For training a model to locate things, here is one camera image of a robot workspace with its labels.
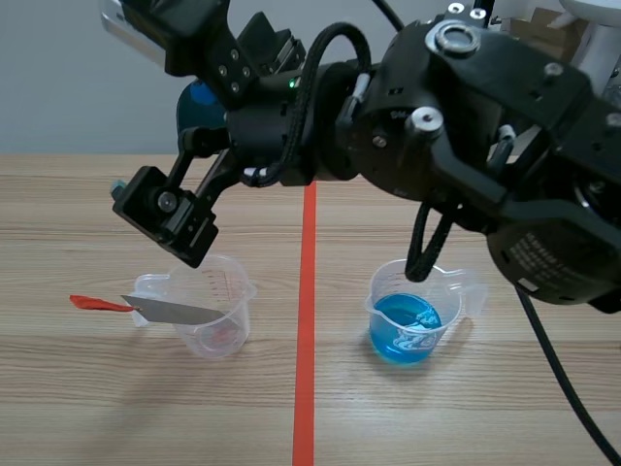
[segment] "empty measuring cup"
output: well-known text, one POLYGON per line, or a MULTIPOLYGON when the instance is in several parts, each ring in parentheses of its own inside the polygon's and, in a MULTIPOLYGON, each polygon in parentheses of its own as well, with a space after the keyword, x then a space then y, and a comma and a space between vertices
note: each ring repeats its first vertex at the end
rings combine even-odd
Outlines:
POLYGON ((463 311, 475 316, 487 299, 487 286, 470 270, 447 272, 434 267, 423 283, 406 278, 406 261, 377 269, 366 308, 377 351, 400 363, 420 361, 434 350, 449 325, 463 311))
MULTIPOLYGON (((248 337, 248 301, 256 288, 238 261, 210 254, 198 269, 180 265, 165 275, 138 277, 132 296, 205 308, 207 323, 173 326, 195 354, 222 357, 241 348, 248 337)), ((133 318, 145 323, 138 313, 133 318)))

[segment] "wooden table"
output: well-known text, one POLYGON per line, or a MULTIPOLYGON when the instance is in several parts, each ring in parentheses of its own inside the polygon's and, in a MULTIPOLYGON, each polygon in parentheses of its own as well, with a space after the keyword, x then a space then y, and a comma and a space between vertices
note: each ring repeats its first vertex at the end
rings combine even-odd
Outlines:
MULTIPOLYGON (((0 464, 291 464, 303 190, 230 189, 213 251, 259 288, 242 351, 209 361, 169 325, 79 311, 118 301, 173 256, 111 212, 112 180, 172 156, 0 157, 0 464)), ((193 171, 196 184, 205 165, 193 171)), ((445 268, 491 285, 434 355, 377 359, 362 301, 403 257, 416 206, 364 181, 318 187, 314 463, 327 466, 605 465, 571 412, 482 237, 454 230, 445 268)), ((576 389, 621 448, 621 316, 538 304, 576 389)))

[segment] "metal bolt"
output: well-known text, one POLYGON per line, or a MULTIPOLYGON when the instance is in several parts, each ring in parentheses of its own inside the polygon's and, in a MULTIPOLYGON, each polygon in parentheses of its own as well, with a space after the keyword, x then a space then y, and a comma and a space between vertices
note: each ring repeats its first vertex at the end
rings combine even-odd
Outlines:
POLYGON ((547 78, 556 78, 563 74, 563 65, 559 63, 548 63, 543 68, 543 73, 545 73, 547 78))
POLYGON ((481 45, 476 29, 464 23, 450 23, 443 26, 436 33, 435 39, 438 49, 458 57, 470 56, 481 45))
POLYGON ((470 17, 472 19, 485 19, 487 16, 487 12, 482 8, 475 8, 470 12, 470 17))
POLYGON ((157 207, 164 214, 170 214, 177 209, 177 196, 169 191, 162 192, 157 198, 157 207))
POLYGON ((388 142, 386 142, 386 140, 381 136, 375 136, 373 138, 373 145, 378 149, 384 149, 386 146, 388 146, 388 142))
POLYGON ((454 13, 456 15, 459 15, 460 13, 462 13, 464 10, 466 9, 466 7, 464 7, 461 3, 451 3, 448 6, 448 11, 450 13, 454 13))
POLYGON ((420 107, 406 120, 406 130, 411 134, 436 137, 441 133, 444 116, 434 107, 420 107))
POLYGON ((605 118, 605 124, 611 128, 621 128, 621 114, 609 114, 605 118))
POLYGON ((605 183, 602 181, 589 183, 589 190, 593 194, 602 194, 605 189, 605 183))

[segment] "white wall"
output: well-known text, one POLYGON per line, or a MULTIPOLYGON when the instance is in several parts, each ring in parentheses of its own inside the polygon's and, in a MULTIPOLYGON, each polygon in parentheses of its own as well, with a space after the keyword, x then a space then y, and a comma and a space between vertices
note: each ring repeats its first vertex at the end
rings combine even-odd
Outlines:
MULTIPOLYGON (((392 0, 410 22, 451 0, 392 0)), ((522 0, 498 0, 496 14, 519 16, 522 0)), ((393 30, 370 0, 231 0, 239 33, 265 11, 307 48, 337 20, 357 24, 380 60, 393 30)), ((337 43, 327 59, 352 56, 337 43)), ((100 24, 96 0, 0 0, 0 152, 176 151, 175 107, 189 79, 168 77, 100 24)))

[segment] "black cable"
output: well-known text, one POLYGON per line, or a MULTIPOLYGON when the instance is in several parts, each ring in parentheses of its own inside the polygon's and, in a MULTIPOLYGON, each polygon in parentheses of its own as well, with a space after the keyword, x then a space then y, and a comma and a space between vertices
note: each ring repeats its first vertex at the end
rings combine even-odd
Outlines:
POLYGON ((513 141, 511 139, 501 139, 496 145, 494 153, 487 161, 487 170, 494 176, 498 177, 505 166, 508 158, 513 152, 513 141))
POLYGON ((373 3, 377 5, 379 10, 384 14, 386 19, 390 21, 390 23, 397 30, 397 32, 401 31, 405 27, 404 23, 399 19, 395 11, 390 7, 390 5, 388 5, 385 2, 385 0, 372 0, 372 1, 373 3))
POLYGON ((406 278, 411 282, 420 283, 429 277, 448 237, 448 233, 450 233, 450 227, 453 224, 453 212, 451 211, 454 209, 456 209, 456 205, 449 207, 448 212, 441 217, 427 248, 423 250, 425 226, 427 225, 431 205, 427 202, 420 204, 414 229, 411 233, 408 260, 406 260, 406 278))
POLYGON ((575 415, 578 419, 580 419, 580 422, 582 422, 582 425, 593 439, 593 442, 595 442, 605 457, 608 458, 608 461, 610 461, 613 466, 621 466, 621 456, 619 456, 619 453, 617 453, 614 447, 607 440, 593 418, 589 415, 589 412, 586 411, 582 401, 580 401, 580 397, 573 389, 572 383, 567 377, 565 369, 563 369, 563 365, 556 355, 556 351, 554 351, 550 340, 547 338, 543 325, 541 325, 541 321, 539 320, 539 316, 537 315, 537 311, 535 310, 531 299, 519 288, 515 288, 515 290, 517 291, 517 296, 520 298, 520 302, 524 307, 526 317, 531 322, 531 326, 533 327, 535 335, 539 340, 543 354, 545 354, 547 362, 550 364, 556 380, 561 386, 563 393, 565 393, 567 401, 569 401, 570 405, 572 405, 575 415))
POLYGON ((297 156, 302 143, 304 126, 311 105, 312 88, 317 76, 321 57, 330 43, 339 36, 345 36, 353 45, 358 58, 358 68, 361 73, 371 70, 371 50, 364 34, 356 26, 346 22, 336 22, 319 33, 310 46, 307 62, 300 76, 298 93, 293 105, 292 117, 287 130, 287 142, 280 160, 267 169, 265 176, 242 176, 242 183, 267 187, 278 182, 280 174, 287 164, 297 156))

